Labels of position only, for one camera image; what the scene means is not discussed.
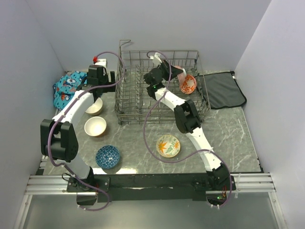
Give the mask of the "orange flower pattern bowl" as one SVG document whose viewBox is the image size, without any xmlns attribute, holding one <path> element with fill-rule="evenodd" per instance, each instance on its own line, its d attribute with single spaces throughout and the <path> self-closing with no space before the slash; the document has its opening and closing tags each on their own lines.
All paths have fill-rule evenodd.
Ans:
<svg viewBox="0 0 305 229">
<path fill-rule="evenodd" d="M 165 158 L 172 158 L 179 154 L 180 141 L 173 135 L 163 135 L 156 143 L 156 149 L 159 155 Z"/>
</svg>

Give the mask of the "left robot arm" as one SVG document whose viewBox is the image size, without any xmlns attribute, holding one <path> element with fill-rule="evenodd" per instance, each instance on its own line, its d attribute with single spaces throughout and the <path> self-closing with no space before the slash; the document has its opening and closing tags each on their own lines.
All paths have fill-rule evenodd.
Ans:
<svg viewBox="0 0 305 229">
<path fill-rule="evenodd" d="M 74 127 L 85 111 L 103 93 L 112 92 L 117 85 L 115 73 L 105 65 L 93 64 L 87 73 L 74 72 L 62 77 L 56 90 L 61 93 L 58 102 L 67 104 L 52 119 L 40 125 L 41 153 L 48 156 L 55 167 L 64 167 L 85 192 L 95 187 L 93 169 L 78 156 L 79 144 Z"/>
</svg>

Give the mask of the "blue triangle pattern bowl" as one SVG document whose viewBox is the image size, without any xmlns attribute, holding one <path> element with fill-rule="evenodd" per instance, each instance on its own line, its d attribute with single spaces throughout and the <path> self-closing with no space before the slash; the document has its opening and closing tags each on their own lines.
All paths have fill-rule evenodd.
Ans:
<svg viewBox="0 0 305 229">
<path fill-rule="evenodd" d="M 97 165 L 102 169 L 111 169 L 115 167 L 120 160 L 120 152 L 118 148 L 107 145 L 100 148 L 95 156 Z"/>
</svg>

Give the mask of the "black leaf pattern bowl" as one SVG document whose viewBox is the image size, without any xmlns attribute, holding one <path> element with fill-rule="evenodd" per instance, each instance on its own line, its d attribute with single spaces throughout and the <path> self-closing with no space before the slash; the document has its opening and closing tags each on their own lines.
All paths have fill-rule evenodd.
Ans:
<svg viewBox="0 0 305 229">
<path fill-rule="evenodd" d="M 185 78 L 187 76 L 186 70 L 178 65 L 175 65 L 175 68 L 182 70 L 183 72 L 177 75 L 179 85 L 182 85 L 185 81 Z"/>
</svg>

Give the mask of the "red floral bowl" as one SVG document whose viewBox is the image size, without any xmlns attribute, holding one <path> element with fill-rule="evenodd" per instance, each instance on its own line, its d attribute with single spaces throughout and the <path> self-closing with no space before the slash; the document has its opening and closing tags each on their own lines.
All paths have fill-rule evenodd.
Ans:
<svg viewBox="0 0 305 229">
<path fill-rule="evenodd" d="M 197 81 L 195 77 L 188 74 L 180 85 L 180 91 L 184 94 L 191 94 L 195 91 L 196 87 Z"/>
</svg>

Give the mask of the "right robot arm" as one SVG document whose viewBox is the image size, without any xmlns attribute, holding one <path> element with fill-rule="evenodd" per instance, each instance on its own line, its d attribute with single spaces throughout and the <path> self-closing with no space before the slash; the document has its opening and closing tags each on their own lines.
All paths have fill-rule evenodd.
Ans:
<svg viewBox="0 0 305 229">
<path fill-rule="evenodd" d="M 195 154 L 200 154 L 203 159 L 205 171 L 209 178 L 209 186 L 214 190 L 220 190 L 226 184 L 229 184 L 229 190 L 233 191 L 233 179 L 227 164 L 215 152 L 213 147 L 207 141 L 202 121 L 197 108 L 192 100 L 184 100 L 168 90 L 172 78 L 183 73 L 182 69 L 175 68 L 166 60 L 158 61 L 156 67 L 152 68 L 144 75 L 144 81 L 148 84 L 148 95 L 154 99 L 155 104 L 149 109 L 143 124 L 143 140 L 147 150 L 157 160 L 166 162 L 154 155 L 149 148 L 146 136 L 146 122 L 155 107 L 162 103 L 174 112 L 175 123 L 178 130 L 185 134 L 194 145 L 196 151 L 177 161 L 170 161 L 170 164 L 179 163 Z"/>
</svg>

